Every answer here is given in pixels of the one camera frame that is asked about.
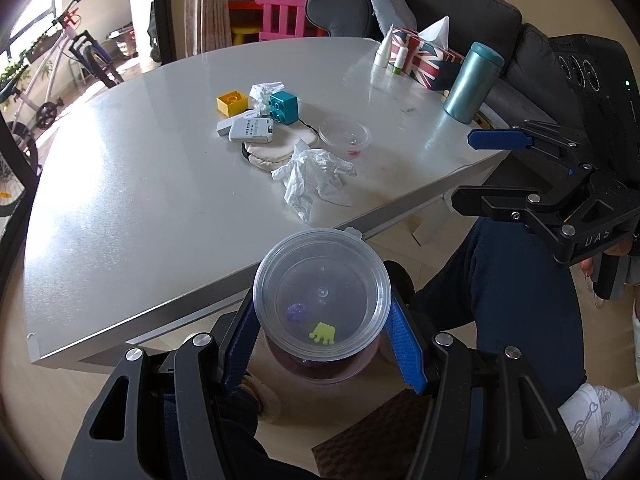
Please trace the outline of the clear plastic container with beads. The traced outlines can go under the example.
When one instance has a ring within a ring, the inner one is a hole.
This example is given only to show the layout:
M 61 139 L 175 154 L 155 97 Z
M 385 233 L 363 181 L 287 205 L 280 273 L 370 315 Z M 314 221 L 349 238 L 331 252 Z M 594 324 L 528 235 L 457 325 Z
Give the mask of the clear plastic container with beads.
M 253 283 L 266 337 L 311 362 L 341 361 L 369 347 L 382 332 L 392 296 L 382 259 L 353 229 L 309 229 L 281 240 Z

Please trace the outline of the clear plastic container pink bits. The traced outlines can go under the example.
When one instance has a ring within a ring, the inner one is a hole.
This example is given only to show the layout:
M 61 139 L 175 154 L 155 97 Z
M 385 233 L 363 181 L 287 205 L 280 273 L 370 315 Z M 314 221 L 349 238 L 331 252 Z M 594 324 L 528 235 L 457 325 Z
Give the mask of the clear plastic container pink bits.
M 340 115 L 327 117 L 319 127 L 319 136 L 332 151 L 347 157 L 357 157 L 372 139 L 366 126 Z

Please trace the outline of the white tissue front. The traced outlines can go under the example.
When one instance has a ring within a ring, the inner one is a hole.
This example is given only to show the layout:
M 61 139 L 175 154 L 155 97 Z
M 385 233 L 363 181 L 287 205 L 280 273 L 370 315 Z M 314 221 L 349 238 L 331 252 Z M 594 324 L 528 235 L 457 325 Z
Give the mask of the white tissue front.
M 311 222 L 312 206 L 317 198 L 349 207 L 352 201 L 344 191 L 343 177 L 356 175 L 352 162 L 322 148 L 311 148 L 302 139 L 295 141 L 291 159 L 271 173 L 273 180 L 284 186 L 285 203 L 305 223 Z

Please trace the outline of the white tissue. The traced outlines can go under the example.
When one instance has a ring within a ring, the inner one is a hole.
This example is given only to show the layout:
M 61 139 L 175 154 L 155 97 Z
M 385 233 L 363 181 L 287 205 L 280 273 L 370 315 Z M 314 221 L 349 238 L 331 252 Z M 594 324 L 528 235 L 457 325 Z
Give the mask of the white tissue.
M 269 99 L 273 93 L 284 89 L 282 81 L 260 82 L 253 84 L 250 88 L 250 106 L 256 110 L 260 116 L 270 115 Z
M 312 206 L 317 198 L 349 207 L 352 201 L 344 191 L 343 177 L 356 175 L 352 162 L 322 148 L 311 148 L 302 139 L 295 141 L 291 159 L 271 173 L 273 180 L 284 186 L 285 203 L 305 223 L 311 222 Z

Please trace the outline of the beige zip pouch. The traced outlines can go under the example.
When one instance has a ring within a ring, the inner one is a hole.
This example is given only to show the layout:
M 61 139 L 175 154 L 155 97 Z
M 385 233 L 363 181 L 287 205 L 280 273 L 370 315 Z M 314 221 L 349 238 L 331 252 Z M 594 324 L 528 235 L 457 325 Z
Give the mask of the beige zip pouch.
M 305 126 L 275 124 L 272 140 L 269 143 L 243 143 L 241 152 L 251 165 L 262 171 L 271 172 L 291 159 L 297 140 L 303 140 L 310 148 L 314 148 L 319 143 L 318 134 Z

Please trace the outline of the teal toy brick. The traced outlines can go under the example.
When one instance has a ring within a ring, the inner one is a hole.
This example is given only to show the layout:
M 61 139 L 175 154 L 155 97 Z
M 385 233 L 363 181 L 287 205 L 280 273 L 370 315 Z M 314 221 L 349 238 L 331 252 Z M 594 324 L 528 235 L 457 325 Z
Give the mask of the teal toy brick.
M 286 91 L 278 91 L 270 94 L 269 100 L 270 117 L 279 124 L 292 125 L 299 121 L 298 99 L 294 94 Z

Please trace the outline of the white square card device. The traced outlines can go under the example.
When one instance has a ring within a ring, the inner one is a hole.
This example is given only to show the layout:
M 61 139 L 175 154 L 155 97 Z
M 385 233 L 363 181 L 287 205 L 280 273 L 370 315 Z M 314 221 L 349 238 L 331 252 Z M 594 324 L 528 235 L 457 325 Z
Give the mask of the white square card device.
M 228 133 L 230 142 L 270 143 L 273 138 L 273 120 L 271 118 L 239 118 Z

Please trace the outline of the white usb token stick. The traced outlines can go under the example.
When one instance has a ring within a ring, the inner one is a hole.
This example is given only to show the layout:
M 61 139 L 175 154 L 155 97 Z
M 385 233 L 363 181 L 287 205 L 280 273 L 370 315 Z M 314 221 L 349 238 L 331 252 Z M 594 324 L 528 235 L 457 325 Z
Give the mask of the white usb token stick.
M 262 116 L 257 110 L 246 110 L 241 114 L 237 114 L 226 119 L 220 120 L 216 125 L 216 133 L 218 136 L 228 136 L 232 125 L 239 119 L 259 118 Z

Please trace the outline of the pink trash bin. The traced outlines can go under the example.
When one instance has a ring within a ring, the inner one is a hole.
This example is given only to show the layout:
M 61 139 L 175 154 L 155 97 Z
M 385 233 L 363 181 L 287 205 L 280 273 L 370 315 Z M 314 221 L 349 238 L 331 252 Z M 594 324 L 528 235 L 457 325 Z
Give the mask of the pink trash bin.
M 380 338 L 376 338 L 367 348 L 349 358 L 331 362 L 311 362 L 294 358 L 269 338 L 266 338 L 266 344 L 273 359 L 292 375 L 313 384 L 334 385 L 357 376 L 370 364 L 378 353 Z

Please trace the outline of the person's legs in jeans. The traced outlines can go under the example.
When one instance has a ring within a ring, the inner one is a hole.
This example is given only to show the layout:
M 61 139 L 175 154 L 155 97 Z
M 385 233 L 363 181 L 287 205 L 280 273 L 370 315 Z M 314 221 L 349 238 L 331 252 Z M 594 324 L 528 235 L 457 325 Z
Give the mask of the person's legs in jeans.
M 541 239 L 517 223 L 480 218 L 423 288 L 388 260 L 401 300 L 423 312 L 434 330 L 476 326 L 477 349 L 519 348 L 555 405 L 585 382 L 582 315 L 570 269 Z

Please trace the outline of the white printed shoe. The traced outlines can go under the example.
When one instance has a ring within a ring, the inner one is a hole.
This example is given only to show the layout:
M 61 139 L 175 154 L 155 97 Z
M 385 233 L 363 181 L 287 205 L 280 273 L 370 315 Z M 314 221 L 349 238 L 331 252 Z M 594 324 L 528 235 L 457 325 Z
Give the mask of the white printed shoe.
M 639 411 L 602 386 L 581 385 L 559 412 L 588 479 L 603 479 L 639 428 Z

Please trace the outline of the yellow kids stool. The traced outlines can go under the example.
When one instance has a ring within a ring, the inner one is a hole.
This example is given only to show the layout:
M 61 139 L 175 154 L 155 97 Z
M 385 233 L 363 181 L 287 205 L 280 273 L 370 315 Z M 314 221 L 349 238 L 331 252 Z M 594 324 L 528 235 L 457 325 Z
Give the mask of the yellow kids stool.
M 232 44 L 240 46 L 241 44 L 256 42 L 259 40 L 261 31 L 259 26 L 232 26 Z

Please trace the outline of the red kids table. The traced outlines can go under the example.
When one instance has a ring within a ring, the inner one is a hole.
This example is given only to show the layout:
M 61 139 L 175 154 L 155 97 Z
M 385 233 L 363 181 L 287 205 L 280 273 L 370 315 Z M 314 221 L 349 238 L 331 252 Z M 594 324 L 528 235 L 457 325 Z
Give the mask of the red kids table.
M 228 3 L 232 27 L 262 29 L 262 6 L 253 0 L 230 0 Z

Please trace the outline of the white bicycle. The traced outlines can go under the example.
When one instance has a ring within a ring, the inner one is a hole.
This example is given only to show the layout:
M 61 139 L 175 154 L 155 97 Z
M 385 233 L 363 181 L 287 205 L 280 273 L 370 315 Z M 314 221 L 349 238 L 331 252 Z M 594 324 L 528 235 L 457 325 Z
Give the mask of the white bicycle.
M 35 3 L 40 7 L 27 7 L 1 51 L 1 110 L 12 113 L 6 123 L 9 135 L 33 174 L 39 170 L 37 141 L 65 107 L 54 91 L 62 62 L 74 64 L 74 75 L 109 89 L 124 82 L 114 58 L 81 26 L 82 0 L 70 0 L 61 10 L 55 0 Z

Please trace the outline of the black door frame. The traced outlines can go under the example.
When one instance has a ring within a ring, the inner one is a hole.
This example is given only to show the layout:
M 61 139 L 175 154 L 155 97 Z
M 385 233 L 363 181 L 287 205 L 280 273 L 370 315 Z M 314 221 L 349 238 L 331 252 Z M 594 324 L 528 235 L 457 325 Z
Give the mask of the black door frame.
M 160 64 L 165 65 L 177 59 L 171 0 L 154 0 L 154 3 L 156 29 L 158 40 L 160 40 Z M 14 3 L 2 3 L 6 10 L 17 10 L 17 5 L 17 0 Z M 40 174 L 29 166 L 28 161 L 18 150 L 4 119 L 1 119 L 1 155 L 8 164 L 9 170 L 14 173 L 24 188 L 22 194 L 18 196 L 17 203 L 9 206 L 9 220 L 1 229 L 1 292 L 4 292 L 18 250 L 26 237 Z

